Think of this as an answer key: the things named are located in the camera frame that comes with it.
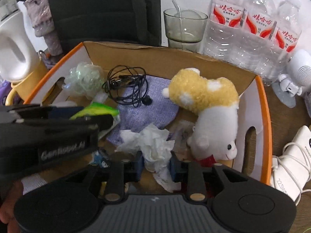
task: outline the plush toy head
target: plush toy head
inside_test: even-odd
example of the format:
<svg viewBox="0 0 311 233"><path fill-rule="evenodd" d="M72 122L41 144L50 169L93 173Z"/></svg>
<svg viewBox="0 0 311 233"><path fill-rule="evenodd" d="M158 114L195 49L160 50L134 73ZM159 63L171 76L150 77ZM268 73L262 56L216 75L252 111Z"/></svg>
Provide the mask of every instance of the plush toy head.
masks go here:
<svg viewBox="0 0 311 233"><path fill-rule="evenodd" d="M236 157L239 97L230 80L208 80L200 76L198 69L182 69L162 95L198 115L193 135L188 139L197 160L211 155L215 160Z"/></svg>

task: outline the yellow mug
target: yellow mug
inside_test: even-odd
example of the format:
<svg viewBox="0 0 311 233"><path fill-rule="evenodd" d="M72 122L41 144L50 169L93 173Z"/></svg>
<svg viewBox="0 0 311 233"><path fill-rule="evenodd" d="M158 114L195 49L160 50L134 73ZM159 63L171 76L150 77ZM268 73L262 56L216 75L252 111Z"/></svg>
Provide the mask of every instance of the yellow mug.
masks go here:
<svg viewBox="0 0 311 233"><path fill-rule="evenodd" d="M9 92L7 99L5 101L5 105L12 105L13 99L16 94L20 96L23 100L26 100L30 93L35 89L40 80L47 74L49 70L45 66L44 62L40 58L40 62L33 72L31 72L25 79L18 82L12 82L11 87L12 90ZM44 97L43 101L50 95L53 88L49 90L49 92Z"/></svg>

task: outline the crumpled tissue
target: crumpled tissue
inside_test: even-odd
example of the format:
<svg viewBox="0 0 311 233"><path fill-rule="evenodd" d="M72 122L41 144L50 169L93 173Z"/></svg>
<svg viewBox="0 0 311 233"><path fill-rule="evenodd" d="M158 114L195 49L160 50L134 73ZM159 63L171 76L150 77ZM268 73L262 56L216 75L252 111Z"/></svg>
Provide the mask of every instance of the crumpled tissue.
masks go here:
<svg viewBox="0 0 311 233"><path fill-rule="evenodd" d="M139 133L122 130L120 136L124 143L117 147L116 152L135 155L142 151L145 167L150 172L156 172L153 175L156 181L169 192L180 190L180 185L175 189L176 185L167 168L175 143L174 140L166 141L169 136L168 130L159 130L154 124L150 124Z"/></svg>

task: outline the cardboard box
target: cardboard box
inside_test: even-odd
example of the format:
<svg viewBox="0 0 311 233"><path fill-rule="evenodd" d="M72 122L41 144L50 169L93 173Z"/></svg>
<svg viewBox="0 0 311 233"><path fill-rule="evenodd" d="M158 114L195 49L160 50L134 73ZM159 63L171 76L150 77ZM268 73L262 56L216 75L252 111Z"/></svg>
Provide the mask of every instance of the cardboard box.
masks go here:
<svg viewBox="0 0 311 233"><path fill-rule="evenodd" d="M253 154L254 167L249 171L250 176L263 183L270 183L272 130L266 94L260 77L228 63L182 50L124 43L84 42L70 51L46 74L25 103L41 103L49 89L60 78L66 77L69 70L80 62L92 62L94 65L101 66L105 73L108 73L116 65L140 66L149 75L171 79L180 69L195 67L201 71L201 76L208 79L228 78L234 83L241 97L236 139L238 155L233 162L225 163L242 171L246 165L245 162L249 160L245 159L245 155ZM68 95L64 91L54 95L52 99L54 103L68 99ZM86 98L76 99L76 101L84 106L89 103ZM185 119L195 122L196 118L191 112L180 108L174 121ZM245 143L245 136L251 127L256 129L256 144ZM249 153L250 148L255 149L255 152ZM59 171L63 174L69 173L77 168L77 165L86 164L87 160L82 160L79 164L77 162L71 163L74 167L69 166L68 170L64 171L62 166Z"/></svg>

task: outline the purple object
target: purple object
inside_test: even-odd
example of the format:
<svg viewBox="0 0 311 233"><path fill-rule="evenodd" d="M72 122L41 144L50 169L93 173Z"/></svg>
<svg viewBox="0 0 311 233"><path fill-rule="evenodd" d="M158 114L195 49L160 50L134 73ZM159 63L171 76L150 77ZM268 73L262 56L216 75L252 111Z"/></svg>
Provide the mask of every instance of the purple object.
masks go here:
<svg viewBox="0 0 311 233"><path fill-rule="evenodd" d="M162 96L162 89L167 88L171 80L147 75L149 89L147 95L152 99L149 106L141 105L134 108L132 105L118 105L121 122L111 131L107 140L118 146L123 143L120 137L121 130L141 132L149 124L153 123L159 129L165 128L177 115L179 107L170 99ZM132 88L127 88L123 96L132 93Z"/></svg>
<svg viewBox="0 0 311 233"><path fill-rule="evenodd" d="M0 86L0 105L5 106L5 101L7 99L7 95L9 94L9 92L12 90L11 88L11 83L8 81L3 81L2 85ZM18 104L20 101L20 98L18 95L16 95L14 97L14 101L13 104Z"/></svg>

